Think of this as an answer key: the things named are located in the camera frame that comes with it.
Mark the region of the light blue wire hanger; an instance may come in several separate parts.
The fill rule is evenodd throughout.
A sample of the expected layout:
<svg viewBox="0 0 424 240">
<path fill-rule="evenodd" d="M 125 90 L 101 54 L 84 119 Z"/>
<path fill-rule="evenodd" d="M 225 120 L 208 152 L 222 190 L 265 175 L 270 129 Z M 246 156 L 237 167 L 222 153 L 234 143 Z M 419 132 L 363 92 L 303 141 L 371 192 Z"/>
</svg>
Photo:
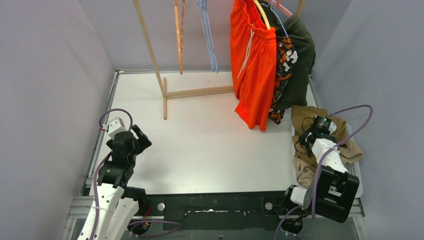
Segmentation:
<svg viewBox="0 0 424 240">
<path fill-rule="evenodd" d="M 203 31 L 203 35 L 204 35 L 204 39 L 205 39 L 205 43 L 206 43 L 206 48 L 207 48 L 207 52 L 208 52 L 208 57 L 209 57 L 209 62 L 210 62 L 210 68 L 211 71 L 214 71 L 214 65 L 212 62 L 212 55 L 211 55 L 211 50 L 210 50 L 210 45 L 209 45 L 209 37 L 207 36 L 207 29 L 206 29 L 206 25 L 205 25 L 205 18 L 203 15 L 203 8 L 202 8 L 202 1 L 201 0 L 196 0 L 196 7 L 197 7 L 197 12 L 199 15 L 199 21 L 200 24 L 202 26 L 202 31 Z"/>
</svg>

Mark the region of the white plastic basket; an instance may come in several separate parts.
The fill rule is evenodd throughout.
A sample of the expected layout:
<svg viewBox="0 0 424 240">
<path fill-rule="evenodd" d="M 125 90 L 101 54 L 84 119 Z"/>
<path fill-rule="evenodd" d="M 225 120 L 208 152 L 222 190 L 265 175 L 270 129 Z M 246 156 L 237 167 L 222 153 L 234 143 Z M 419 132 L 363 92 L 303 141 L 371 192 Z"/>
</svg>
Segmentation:
<svg viewBox="0 0 424 240">
<path fill-rule="evenodd" d="M 294 129 L 293 126 L 291 128 L 292 128 L 291 129 L 292 134 L 294 134 L 295 129 Z M 352 129 L 352 127 L 350 126 L 349 123 L 346 123 L 346 130 L 347 130 L 348 134 L 352 134 L 354 132 L 354 130 Z M 355 162 L 355 163 L 347 163 L 346 169 L 349 171 L 349 173 L 351 175 L 354 175 L 354 176 L 358 177 L 358 179 L 359 179 L 359 187 L 358 187 L 357 192 L 355 194 L 355 198 L 358 199 L 363 194 L 363 183 L 362 183 L 362 176 L 361 176 L 359 161 Z M 297 181 L 296 169 L 292 168 L 291 173 L 292 173 L 292 180 L 294 182 L 293 184 L 298 186 L 298 187 L 302 187 L 301 184 L 299 184 L 299 182 Z"/>
</svg>

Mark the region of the wooden clothes hanger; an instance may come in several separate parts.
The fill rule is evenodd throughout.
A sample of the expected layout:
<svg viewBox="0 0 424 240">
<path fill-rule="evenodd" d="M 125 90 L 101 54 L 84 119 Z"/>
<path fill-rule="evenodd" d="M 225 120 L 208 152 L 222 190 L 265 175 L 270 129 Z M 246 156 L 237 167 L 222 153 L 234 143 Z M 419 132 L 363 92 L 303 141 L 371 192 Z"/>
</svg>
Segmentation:
<svg viewBox="0 0 424 240">
<path fill-rule="evenodd" d="M 185 0 L 174 1 L 174 16 L 175 16 L 175 28 L 176 28 L 176 43 L 178 51 L 178 69 L 179 73 L 183 75 L 183 47 L 184 47 L 184 21 L 185 21 Z"/>
</svg>

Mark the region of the cream wooden hanger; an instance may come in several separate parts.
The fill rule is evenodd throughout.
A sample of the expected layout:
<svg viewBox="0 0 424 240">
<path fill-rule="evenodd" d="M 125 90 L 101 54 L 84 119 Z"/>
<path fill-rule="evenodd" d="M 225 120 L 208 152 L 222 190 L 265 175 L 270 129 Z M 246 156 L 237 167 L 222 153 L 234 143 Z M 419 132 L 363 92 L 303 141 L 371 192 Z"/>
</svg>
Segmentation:
<svg viewBox="0 0 424 240">
<path fill-rule="evenodd" d="M 257 9 L 258 9 L 258 11 L 259 11 L 259 13 L 260 13 L 260 15 L 261 15 L 261 17 L 262 17 L 262 19 L 263 19 L 263 22 L 264 22 L 264 24 L 265 24 L 265 26 L 266 26 L 267 30 L 270 30 L 270 29 L 271 29 L 271 26 L 270 26 L 270 23 L 269 23 L 268 17 L 267 17 L 267 15 L 266 15 L 266 13 L 265 13 L 265 11 L 264 11 L 264 9 L 263 9 L 262 5 L 259 3 L 259 1 L 258 1 L 258 0 L 253 0 L 253 2 L 254 2 L 254 4 L 256 5 L 256 7 L 257 7 Z"/>
</svg>

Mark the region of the beige shorts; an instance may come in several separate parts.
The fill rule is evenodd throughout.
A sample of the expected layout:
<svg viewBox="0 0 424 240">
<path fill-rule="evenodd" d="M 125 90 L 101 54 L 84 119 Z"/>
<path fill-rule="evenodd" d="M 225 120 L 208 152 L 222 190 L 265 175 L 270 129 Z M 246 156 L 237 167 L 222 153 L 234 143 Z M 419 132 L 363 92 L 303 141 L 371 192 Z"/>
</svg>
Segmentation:
<svg viewBox="0 0 424 240">
<path fill-rule="evenodd" d="M 315 177 L 316 167 L 309 165 L 302 161 L 300 158 L 295 157 L 296 149 L 293 155 L 293 164 L 296 169 L 296 178 L 298 183 L 307 188 L 312 183 Z M 346 144 L 338 147 L 339 157 L 344 167 L 346 168 L 347 163 L 354 164 L 363 157 L 363 151 L 357 145 L 357 143 L 350 139 Z"/>
</svg>

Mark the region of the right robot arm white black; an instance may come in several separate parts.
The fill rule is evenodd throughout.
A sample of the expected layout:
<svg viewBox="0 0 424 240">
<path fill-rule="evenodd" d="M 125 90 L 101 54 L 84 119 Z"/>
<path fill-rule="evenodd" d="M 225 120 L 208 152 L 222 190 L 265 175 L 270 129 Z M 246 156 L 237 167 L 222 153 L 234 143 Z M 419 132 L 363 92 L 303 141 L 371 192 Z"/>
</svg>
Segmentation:
<svg viewBox="0 0 424 240">
<path fill-rule="evenodd" d="M 360 181 L 344 166 L 331 134 L 337 126 L 330 118 L 315 116 L 308 129 L 299 136 L 299 145 L 307 156 L 314 156 L 320 170 L 308 188 L 291 185 L 281 199 L 282 209 L 295 213 L 300 207 L 315 214 L 344 223 L 351 211 Z"/>
</svg>

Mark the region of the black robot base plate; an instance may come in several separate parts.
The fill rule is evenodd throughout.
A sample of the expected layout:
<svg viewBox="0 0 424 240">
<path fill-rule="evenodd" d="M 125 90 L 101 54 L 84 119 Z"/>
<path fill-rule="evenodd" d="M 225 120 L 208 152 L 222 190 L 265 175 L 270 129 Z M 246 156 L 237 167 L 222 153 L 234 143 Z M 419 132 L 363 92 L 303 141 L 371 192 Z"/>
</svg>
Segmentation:
<svg viewBox="0 0 424 240">
<path fill-rule="evenodd" d="M 135 237 L 159 237 L 161 227 L 176 231 L 274 231 L 277 226 L 296 233 L 308 210 L 296 208 L 285 191 L 149 194 L 143 209 L 130 221 Z"/>
</svg>

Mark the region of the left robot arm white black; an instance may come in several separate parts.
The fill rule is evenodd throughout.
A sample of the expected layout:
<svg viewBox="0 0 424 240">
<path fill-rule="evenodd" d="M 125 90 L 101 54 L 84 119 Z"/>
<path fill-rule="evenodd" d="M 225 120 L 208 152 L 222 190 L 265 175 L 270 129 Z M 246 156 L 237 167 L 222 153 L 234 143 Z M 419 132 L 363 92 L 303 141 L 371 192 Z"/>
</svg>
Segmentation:
<svg viewBox="0 0 424 240">
<path fill-rule="evenodd" d="M 148 207 L 146 191 L 129 187 L 136 158 L 152 145 L 135 124 L 130 130 L 108 130 L 110 152 L 96 170 L 94 200 L 78 239 L 119 240 L 135 214 L 144 213 Z"/>
</svg>

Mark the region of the red orange shorts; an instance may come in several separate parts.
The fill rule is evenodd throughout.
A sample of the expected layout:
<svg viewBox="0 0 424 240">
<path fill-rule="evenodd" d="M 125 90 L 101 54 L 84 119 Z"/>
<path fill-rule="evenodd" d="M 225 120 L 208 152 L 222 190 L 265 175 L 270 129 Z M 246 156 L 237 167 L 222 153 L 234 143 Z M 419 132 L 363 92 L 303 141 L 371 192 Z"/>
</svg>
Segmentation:
<svg viewBox="0 0 424 240">
<path fill-rule="evenodd" d="M 235 112 L 250 129 L 267 129 L 277 63 L 276 30 L 253 0 L 236 0 L 230 14 L 230 64 L 239 103 Z"/>
</svg>

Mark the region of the olive brown shorts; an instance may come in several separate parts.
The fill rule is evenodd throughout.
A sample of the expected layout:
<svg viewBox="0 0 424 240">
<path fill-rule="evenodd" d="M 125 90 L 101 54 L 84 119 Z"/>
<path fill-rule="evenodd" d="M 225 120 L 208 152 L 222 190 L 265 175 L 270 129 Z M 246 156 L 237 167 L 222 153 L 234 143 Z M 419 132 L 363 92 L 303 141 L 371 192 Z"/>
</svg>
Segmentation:
<svg viewBox="0 0 424 240">
<path fill-rule="evenodd" d="M 317 108 L 314 106 L 294 105 L 291 108 L 291 121 L 295 131 L 294 136 L 292 136 L 295 146 L 295 157 L 314 167 L 317 166 L 316 157 L 313 154 L 310 156 L 307 155 L 307 149 L 298 142 L 299 136 L 313 124 L 315 116 L 325 117 L 328 114 L 326 108 Z M 332 116 L 330 119 L 336 124 L 335 132 L 330 135 L 335 137 L 337 142 L 341 142 L 348 136 L 346 121 L 336 116 Z"/>
</svg>

